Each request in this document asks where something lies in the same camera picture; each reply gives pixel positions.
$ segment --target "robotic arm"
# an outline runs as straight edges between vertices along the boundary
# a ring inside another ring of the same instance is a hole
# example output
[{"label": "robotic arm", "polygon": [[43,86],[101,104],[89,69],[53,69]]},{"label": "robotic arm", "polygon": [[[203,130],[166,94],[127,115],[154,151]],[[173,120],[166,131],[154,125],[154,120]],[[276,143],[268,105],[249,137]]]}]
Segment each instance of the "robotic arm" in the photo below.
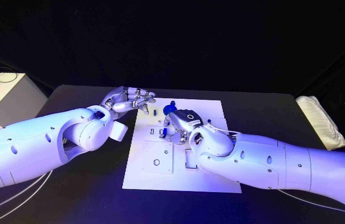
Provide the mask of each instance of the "robotic arm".
[{"label": "robotic arm", "polygon": [[115,121],[130,110],[148,114],[156,94],[117,88],[101,105],[55,113],[0,129],[0,187],[28,181],[97,150],[108,137],[121,141],[128,127]]},{"label": "robotic arm", "polygon": [[203,124],[191,110],[170,112],[166,119],[177,133],[160,138],[176,144],[189,138],[204,172],[256,188],[304,190],[345,204],[345,153],[302,148],[258,135],[227,136],[210,120]]}]

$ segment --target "white cloth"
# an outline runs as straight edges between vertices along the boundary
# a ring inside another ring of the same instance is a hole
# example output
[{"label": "white cloth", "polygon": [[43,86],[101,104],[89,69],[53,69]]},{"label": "white cloth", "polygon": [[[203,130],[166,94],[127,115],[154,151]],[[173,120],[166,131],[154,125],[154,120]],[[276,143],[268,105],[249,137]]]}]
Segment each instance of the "white cloth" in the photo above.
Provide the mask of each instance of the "white cloth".
[{"label": "white cloth", "polygon": [[317,97],[301,96],[296,103],[318,133],[319,139],[328,150],[334,150],[345,146],[345,139],[338,131],[338,127],[332,118],[318,102]]}]

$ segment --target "black table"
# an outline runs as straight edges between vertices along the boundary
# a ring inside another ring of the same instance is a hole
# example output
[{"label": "black table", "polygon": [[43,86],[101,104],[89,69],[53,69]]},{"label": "black table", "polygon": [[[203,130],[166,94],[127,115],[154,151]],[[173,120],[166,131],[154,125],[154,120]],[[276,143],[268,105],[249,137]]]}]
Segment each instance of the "black table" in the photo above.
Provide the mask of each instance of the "black table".
[{"label": "black table", "polygon": [[[39,116],[99,104],[112,89],[62,85]],[[302,147],[325,149],[295,99],[288,94],[150,91],[161,98],[220,100],[230,130],[269,136]],[[108,139],[95,152],[82,154],[59,167],[35,197],[0,223],[344,223],[344,213],[319,208],[278,190],[262,190],[246,185],[242,185],[242,194],[124,190],[135,119],[137,111],[128,112],[120,119],[128,126],[122,142]],[[32,182],[2,188],[0,201]],[[35,190],[32,188],[2,206],[2,215]],[[319,195],[302,191],[289,193],[324,205],[345,208],[345,205]]]}]

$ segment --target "small blue part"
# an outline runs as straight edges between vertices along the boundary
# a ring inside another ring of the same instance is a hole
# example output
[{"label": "small blue part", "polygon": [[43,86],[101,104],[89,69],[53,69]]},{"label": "small blue part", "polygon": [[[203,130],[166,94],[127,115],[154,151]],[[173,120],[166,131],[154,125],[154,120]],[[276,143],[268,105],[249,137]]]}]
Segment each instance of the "small blue part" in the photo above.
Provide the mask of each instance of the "small blue part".
[{"label": "small blue part", "polygon": [[176,107],[176,102],[171,101],[170,105],[167,105],[163,109],[164,115],[168,115],[174,111],[177,111],[177,107]]}]

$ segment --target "white board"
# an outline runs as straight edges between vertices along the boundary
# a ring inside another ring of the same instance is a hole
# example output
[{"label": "white board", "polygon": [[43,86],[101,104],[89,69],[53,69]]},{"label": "white board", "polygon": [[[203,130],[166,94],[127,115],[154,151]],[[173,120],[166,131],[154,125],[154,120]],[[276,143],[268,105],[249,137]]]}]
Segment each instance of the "white board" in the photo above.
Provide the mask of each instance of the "white board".
[{"label": "white board", "polygon": [[[193,168],[194,159],[189,143],[177,145],[158,139],[166,118],[163,108],[173,100],[177,109],[193,110],[202,116],[204,123],[212,119],[212,124],[227,130],[222,102],[168,98],[156,100],[154,104],[148,104],[150,114],[145,115],[140,111],[137,115],[122,188],[242,193],[242,187],[236,181],[203,172],[200,168]],[[174,128],[168,128],[167,133],[173,134]]]}]

